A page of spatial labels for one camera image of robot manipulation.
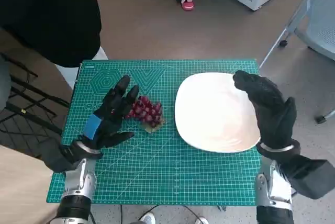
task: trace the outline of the triangle pattern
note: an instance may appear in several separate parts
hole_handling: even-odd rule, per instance
[[[141,94],[147,95],[164,73],[164,69],[130,70],[132,78],[140,86]]]

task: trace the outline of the person's foot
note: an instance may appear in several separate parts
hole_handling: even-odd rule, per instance
[[[155,220],[155,216],[153,215],[153,213],[149,212],[146,215],[144,215],[140,221],[145,222],[146,224],[156,224],[156,220]]]
[[[209,224],[209,222],[208,222],[208,220],[205,218],[205,217],[199,217],[199,219],[196,219],[196,221],[195,221],[195,224]]]
[[[181,3],[185,11],[191,11],[194,8],[193,0],[182,0]]]

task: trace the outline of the grid lines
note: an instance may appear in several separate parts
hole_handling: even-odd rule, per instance
[[[260,166],[255,148],[240,153],[195,149],[179,136],[174,103],[182,81],[202,72],[258,73],[255,60],[137,60],[84,61],[73,94],[62,143],[81,134],[89,115],[99,107],[106,88],[124,74],[130,87],[161,101],[165,125],[146,133],[134,121],[123,130],[135,137],[109,149],[96,164],[97,189],[93,203],[253,206],[254,178]],[[64,176],[53,174],[47,202],[60,201]]]

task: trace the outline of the robotic arm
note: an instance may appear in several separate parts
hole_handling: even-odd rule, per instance
[[[257,221],[259,224],[293,224],[292,188],[318,199],[335,187],[335,168],[327,160],[311,160],[300,155],[300,144],[292,139],[296,120],[293,98],[284,101],[270,80],[237,71],[236,88],[246,91],[252,102],[261,140],[257,149],[262,155],[261,168],[255,178]],[[50,140],[41,143],[41,159],[54,172],[66,175],[65,189],[51,224],[86,224],[96,186],[96,160],[101,148],[113,147],[133,137],[133,132],[118,133],[123,116],[135,101],[139,87],[123,97],[129,85],[124,76],[112,88],[98,110],[88,119],[83,134],[71,145]]]
[[[245,91],[256,112],[262,155],[255,179],[259,224],[293,224],[292,188],[318,199],[335,187],[335,168],[327,160],[300,155],[300,143],[292,139],[297,111],[295,101],[284,101],[277,86],[265,77],[237,71],[235,87]]]
[[[124,76],[103,99],[99,109],[88,118],[83,134],[71,145],[59,145],[52,139],[40,144],[41,159],[54,172],[65,173],[65,189],[56,217],[51,224],[86,224],[96,187],[95,163],[101,148],[113,147],[134,136],[118,133],[122,119],[131,110],[139,87],[135,85],[123,97],[129,85]]]

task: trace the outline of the metal chair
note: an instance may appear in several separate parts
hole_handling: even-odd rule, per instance
[[[279,35],[265,56],[260,68],[276,49],[284,48],[293,34],[299,37],[309,48],[335,60],[335,2],[334,0],[303,0],[287,26]],[[307,25],[298,28],[301,21],[307,18]],[[335,109],[326,115],[315,118],[318,124],[335,115]]]

